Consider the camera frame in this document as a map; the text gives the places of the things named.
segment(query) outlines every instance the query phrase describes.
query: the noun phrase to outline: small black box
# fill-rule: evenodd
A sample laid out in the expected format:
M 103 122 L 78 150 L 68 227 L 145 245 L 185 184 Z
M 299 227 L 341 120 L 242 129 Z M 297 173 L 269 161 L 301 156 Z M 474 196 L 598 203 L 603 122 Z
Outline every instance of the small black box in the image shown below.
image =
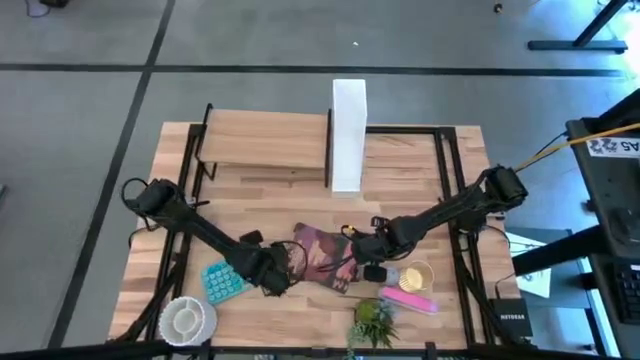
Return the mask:
M 491 299 L 491 305 L 504 327 L 514 337 L 533 336 L 524 299 Z

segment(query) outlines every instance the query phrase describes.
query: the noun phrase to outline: potted plant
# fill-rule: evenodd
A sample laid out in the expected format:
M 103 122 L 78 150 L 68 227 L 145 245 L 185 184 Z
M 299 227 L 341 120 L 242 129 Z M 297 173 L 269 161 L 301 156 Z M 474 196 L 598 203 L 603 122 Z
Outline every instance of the potted plant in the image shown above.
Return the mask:
M 358 343 L 371 342 L 391 348 L 391 338 L 398 338 L 393 328 L 393 307 L 390 303 L 378 299 L 366 299 L 358 303 L 355 309 L 355 321 L 347 337 L 347 359 L 355 359 L 354 347 Z

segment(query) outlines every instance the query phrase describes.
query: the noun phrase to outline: sticker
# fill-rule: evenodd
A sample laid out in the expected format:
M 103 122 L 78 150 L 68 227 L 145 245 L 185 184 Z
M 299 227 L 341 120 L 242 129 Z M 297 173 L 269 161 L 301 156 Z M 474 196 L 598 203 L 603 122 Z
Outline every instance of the sticker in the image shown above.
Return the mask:
M 587 142 L 594 157 L 640 158 L 639 138 L 596 138 Z

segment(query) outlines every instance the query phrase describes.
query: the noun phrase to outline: succulent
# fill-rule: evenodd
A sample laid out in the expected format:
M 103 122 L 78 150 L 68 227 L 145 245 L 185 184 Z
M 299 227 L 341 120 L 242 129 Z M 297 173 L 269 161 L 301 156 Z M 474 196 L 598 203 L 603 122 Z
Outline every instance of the succulent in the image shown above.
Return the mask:
M 356 306 L 355 323 L 347 334 L 347 359 L 355 359 L 353 348 L 358 343 L 370 341 L 391 348 L 391 338 L 398 338 L 393 328 L 393 306 L 383 300 L 362 300 Z

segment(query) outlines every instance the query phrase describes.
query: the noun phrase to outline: yellow cable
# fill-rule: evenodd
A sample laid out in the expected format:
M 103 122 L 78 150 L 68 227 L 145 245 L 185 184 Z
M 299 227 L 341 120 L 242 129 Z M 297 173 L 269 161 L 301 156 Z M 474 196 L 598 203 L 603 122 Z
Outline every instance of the yellow cable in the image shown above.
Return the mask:
M 522 164 L 520 164 L 517 168 L 515 168 L 515 171 L 518 172 L 524 168 L 526 168 L 527 166 L 531 165 L 534 161 L 547 156 L 548 154 L 560 150 L 564 147 L 570 146 L 570 145 L 575 145 L 575 144 L 580 144 L 586 141 L 589 141 L 591 139 L 595 139 L 595 138 L 599 138 L 599 137 L 605 137 L 605 136 L 609 136 L 609 135 L 614 135 L 614 134 L 618 134 L 627 130 L 631 130 L 631 129 L 637 129 L 640 128 L 640 123 L 637 124 L 632 124 L 632 125 L 627 125 L 627 126 L 622 126 L 619 128 L 615 128 L 615 129 L 611 129 L 611 130 L 607 130 L 607 131 L 603 131 L 601 133 L 597 133 L 597 134 L 593 134 L 593 135 L 589 135 L 589 136 L 584 136 L 578 139 L 573 139 L 571 141 L 567 141 L 566 143 L 562 143 L 560 145 L 556 145 L 554 147 L 550 147 L 548 149 L 546 149 L 545 151 L 539 153 L 538 155 L 533 156 L 531 159 L 523 162 Z

